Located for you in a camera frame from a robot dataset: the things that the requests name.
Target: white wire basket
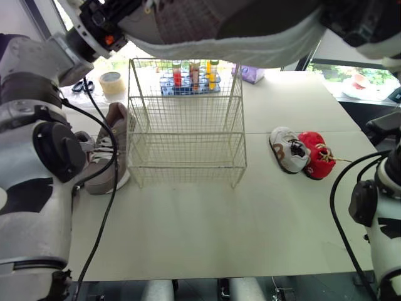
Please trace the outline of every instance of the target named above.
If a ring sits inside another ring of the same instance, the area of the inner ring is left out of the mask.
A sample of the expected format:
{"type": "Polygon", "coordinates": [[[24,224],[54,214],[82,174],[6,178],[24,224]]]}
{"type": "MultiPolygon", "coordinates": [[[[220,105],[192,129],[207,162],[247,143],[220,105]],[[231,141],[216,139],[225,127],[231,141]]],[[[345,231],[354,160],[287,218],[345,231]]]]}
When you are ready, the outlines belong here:
{"type": "MultiPolygon", "coordinates": [[[[130,60],[127,164],[140,187],[226,182],[234,188],[241,180],[246,169],[241,67],[221,61],[210,91],[210,78],[201,80],[205,65],[200,61],[196,90],[173,83],[166,93],[172,61],[130,60]]],[[[183,61],[182,83],[188,68],[183,61]]]]}

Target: sneaker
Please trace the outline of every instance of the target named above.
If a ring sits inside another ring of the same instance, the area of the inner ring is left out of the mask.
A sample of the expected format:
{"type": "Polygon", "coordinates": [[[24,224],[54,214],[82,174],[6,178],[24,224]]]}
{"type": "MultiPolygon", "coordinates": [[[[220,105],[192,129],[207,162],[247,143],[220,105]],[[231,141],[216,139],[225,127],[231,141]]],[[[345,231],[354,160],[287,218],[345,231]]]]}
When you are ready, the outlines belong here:
{"type": "Polygon", "coordinates": [[[86,162],[84,168],[86,168],[89,165],[90,161],[90,154],[93,152],[95,148],[95,140],[89,135],[87,132],[84,131],[79,131],[74,133],[75,137],[78,139],[80,142],[82,151],[86,155],[86,162]]]}
{"type": "Polygon", "coordinates": [[[319,42],[319,0],[146,0],[118,27],[157,58],[282,67],[319,42]]]}
{"type": "Polygon", "coordinates": [[[314,180],[323,179],[331,172],[338,159],[333,157],[331,149],[326,146],[319,133],[303,132],[298,138],[311,151],[311,160],[304,168],[305,174],[314,180]]]}
{"type": "MultiPolygon", "coordinates": [[[[117,162],[118,162],[118,184],[120,189],[130,178],[125,163],[125,147],[127,144],[127,109],[122,103],[111,103],[106,115],[106,122],[112,129],[114,137],[117,141],[117,162]]],[[[89,166],[84,169],[82,178],[102,169],[112,158],[113,146],[110,136],[105,129],[101,129],[96,140],[96,145],[90,156],[89,166]]],[[[114,186],[114,163],[99,176],[85,183],[85,189],[90,194],[107,194],[113,191],[114,186]]]]}
{"type": "Polygon", "coordinates": [[[276,127],[271,132],[269,143],[284,172],[296,174],[308,163],[309,150],[289,128],[276,127]]]}

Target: tape roll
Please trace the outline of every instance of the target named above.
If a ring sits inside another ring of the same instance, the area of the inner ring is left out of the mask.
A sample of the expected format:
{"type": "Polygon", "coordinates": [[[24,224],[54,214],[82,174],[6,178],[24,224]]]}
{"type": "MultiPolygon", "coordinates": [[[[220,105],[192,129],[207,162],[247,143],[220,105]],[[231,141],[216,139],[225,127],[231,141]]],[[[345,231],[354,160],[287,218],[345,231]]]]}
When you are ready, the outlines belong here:
{"type": "Polygon", "coordinates": [[[118,94],[125,90],[124,81],[119,72],[107,72],[99,78],[105,94],[118,94]]]}

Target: shoelace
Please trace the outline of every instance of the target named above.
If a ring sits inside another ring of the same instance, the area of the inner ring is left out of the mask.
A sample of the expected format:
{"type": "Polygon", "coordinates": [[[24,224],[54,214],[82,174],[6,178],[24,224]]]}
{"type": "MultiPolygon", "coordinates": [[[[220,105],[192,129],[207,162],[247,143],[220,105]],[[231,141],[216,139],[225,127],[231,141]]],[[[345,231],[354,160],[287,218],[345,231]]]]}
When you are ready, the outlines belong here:
{"type": "Polygon", "coordinates": [[[101,159],[110,160],[113,156],[113,144],[110,137],[104,137],[90,154],[90,162],[97,163],[101,159]]]}
{"type": "Polygon", "coordinates": [[[288,142],[291,143],[291,146],[289,147],[291,149],[291,153],[299,155],[300,157],[305,156],[305,151],[301,148],[302,143],[298,139],[291,139],[288,142]]]}
{"type": "Polygon", "coordinates": [[[143,10],[146,14],[150,14],[152,12],[152,7],[155,6],[156,9],[161,11],[164,7],[165,0],[146,0],[143,6],[143,10]]]}
{"type": "Polygon", "coordinates": [[[329,162],[330,160],[333,160],[333,161],[352,162],[352,161],[350,161],[350,160],[340,159],[340,158],[335,158],[335,157],[333,157],[333,153],[332,153],[332,151],[331,151],[331,148],[327,147],[327,146],[326,146],[325,144],[323,144],[323,143],[316,144],[316,147],[317,147],[318,149],[326,149],[326,151],[327,151],[326,154],[325,154],[324,152],[319,152],[319,155],[321,155],[321,160],[322,160],[322,161],[329,162]]]}

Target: scissors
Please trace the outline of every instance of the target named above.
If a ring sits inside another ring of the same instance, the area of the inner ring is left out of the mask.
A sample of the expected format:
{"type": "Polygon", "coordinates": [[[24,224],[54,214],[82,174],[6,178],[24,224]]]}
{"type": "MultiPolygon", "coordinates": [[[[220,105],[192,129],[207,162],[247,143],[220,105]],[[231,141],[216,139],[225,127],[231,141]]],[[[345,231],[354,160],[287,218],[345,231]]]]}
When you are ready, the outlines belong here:
{"type": "MultiPolygon", "coordinates": [[[[89,89],[89,92],[92,92],[94,88],[95,88],[95,85],[93,84],[93,81],[89,80],[89,81],[88,81],[88,89],[89,89]]],[[[72,90],[73,92],[77,92],[77,93],[82,92],[82,91],[86,92],[86,91],[85,91],[85,85],[84,85],[84,83],[83,83],[83,80],[80,80],[78,83],[76,83],[75,85],[73,85],[73,87],[71,88],[71,90],[72,90]]]]}

